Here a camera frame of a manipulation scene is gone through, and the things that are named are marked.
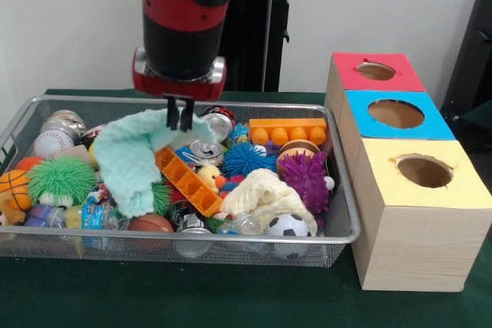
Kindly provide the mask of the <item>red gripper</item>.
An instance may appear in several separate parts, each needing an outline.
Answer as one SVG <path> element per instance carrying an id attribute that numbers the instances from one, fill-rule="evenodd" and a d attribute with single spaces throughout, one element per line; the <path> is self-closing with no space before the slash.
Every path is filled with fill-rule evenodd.
<path id="1" fill-rule="evenodd" d="M 167 96 L 166 127 L 172 131 L 178 129 L 179 118 L 181 131 L 192 129 L 193 100 L 218 100 L 224 89 L 226 74 L 226 61 L 223 57 L 216 57 L 211 70 L 205 76 L 191 80 L 173 80 L 155 74 L 149 67 L 143 46 L 135 49 L 133 57 L 132 77 L 135 90 L 151 96 Z M 185 107 L 181 115 L 175 97 L 189 98 L 184 100 Z"/>

